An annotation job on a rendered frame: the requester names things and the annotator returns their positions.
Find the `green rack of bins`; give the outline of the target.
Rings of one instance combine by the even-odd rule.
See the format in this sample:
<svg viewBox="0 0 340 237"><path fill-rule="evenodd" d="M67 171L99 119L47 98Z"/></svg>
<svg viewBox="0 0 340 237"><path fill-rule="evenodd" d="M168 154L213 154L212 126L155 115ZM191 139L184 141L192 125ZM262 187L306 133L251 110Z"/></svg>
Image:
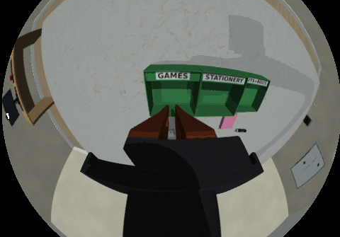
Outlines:
<svg viewBox="0 0 340 237"><path fill-rule="evenodd" d="M189 64L150 64L143 73L150 117L165 105L169 117L175 117L175 105L193 117L258 112L271 82L245 71Z"/></svg>

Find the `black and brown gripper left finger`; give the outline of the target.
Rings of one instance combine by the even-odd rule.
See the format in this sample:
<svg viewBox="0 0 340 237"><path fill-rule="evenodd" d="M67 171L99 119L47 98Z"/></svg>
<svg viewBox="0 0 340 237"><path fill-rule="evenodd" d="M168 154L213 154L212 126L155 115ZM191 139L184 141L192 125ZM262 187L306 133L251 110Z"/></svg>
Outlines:
<svg viewBox="0 0 340 237"><path fill-rule="evenodd" d="M166 126L166 127L165 127ZM169 133L169 105L166 105L156 115L133 127L128 137L146 137L168 139Z"/></svg>

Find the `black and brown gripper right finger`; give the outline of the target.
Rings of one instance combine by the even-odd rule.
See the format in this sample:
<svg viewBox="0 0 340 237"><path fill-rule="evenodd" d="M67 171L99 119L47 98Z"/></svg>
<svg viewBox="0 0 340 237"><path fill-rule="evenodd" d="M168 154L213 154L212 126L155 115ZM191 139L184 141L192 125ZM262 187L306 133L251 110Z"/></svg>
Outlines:
<svg viewBox="0 0 340 237"><path fill-rule="evenodd" d="M178 122L177 122L178 121ZM176 139L217 138L215 130L175 105Z"/></svg>

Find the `white domino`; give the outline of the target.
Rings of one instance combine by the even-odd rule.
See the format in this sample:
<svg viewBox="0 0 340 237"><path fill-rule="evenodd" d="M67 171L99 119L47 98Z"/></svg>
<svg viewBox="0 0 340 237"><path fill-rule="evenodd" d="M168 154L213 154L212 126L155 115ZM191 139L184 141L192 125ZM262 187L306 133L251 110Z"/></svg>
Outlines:
<svg viewBox="0 0 340 237"><path fill-rule="evenodd" d="M173 129L169 129L168 135L169 135L169 137L174 137L174 131L173 131Z"/></svg>

